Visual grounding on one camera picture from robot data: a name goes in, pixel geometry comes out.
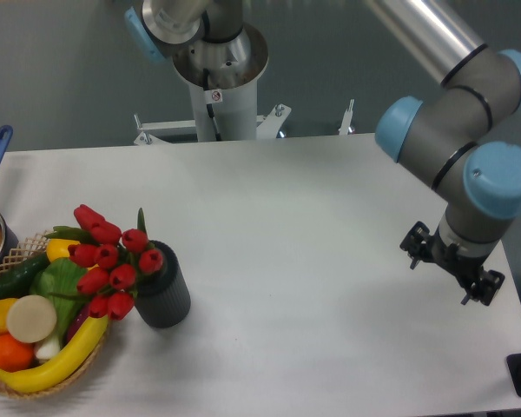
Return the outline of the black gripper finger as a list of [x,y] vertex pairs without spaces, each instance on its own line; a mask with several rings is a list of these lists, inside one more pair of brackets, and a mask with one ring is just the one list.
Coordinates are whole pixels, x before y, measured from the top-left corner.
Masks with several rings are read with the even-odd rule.
[[496,270],[484,270],[480,268],[461,278],[465,297],[461,304],[468,301],[480,302],[484,306],[490,306],[494,297],[505,281],[505,275]]
[[421,261],[431,261],[430,242],[430,229],[423,222],[416,222],[399,245],[411,259],[410,269],[415,269]]

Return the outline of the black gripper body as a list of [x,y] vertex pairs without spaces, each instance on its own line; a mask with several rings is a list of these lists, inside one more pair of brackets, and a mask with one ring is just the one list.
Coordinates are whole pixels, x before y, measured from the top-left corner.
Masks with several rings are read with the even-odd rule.
[[483,258],[461,255],[457,244],[446,245],[438,232],[425,234],[424,262],[432,263],[452,275],[461,288],[480,287],[489,281],[489,273],[483,268]]

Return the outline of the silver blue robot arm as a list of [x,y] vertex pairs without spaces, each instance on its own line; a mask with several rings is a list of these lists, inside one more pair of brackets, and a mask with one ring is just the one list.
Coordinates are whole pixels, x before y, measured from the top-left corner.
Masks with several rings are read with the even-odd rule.
[[[484,262],[521,215],[521,148],[481,138],[521,107],[521,53],[496,52],[439,1],[372,1],[373,13],[444,88],[433,104],[407,96],[380,118],[376,143],[447,203],[435,232],[417,223],[400,247],[413,263],[453,275],[466,299],[489,305],[504,276]],[[271,139],[289,114],[257,113],[267,43],[239,1],[137,1],[129,34],[188,85],[202,142]]]

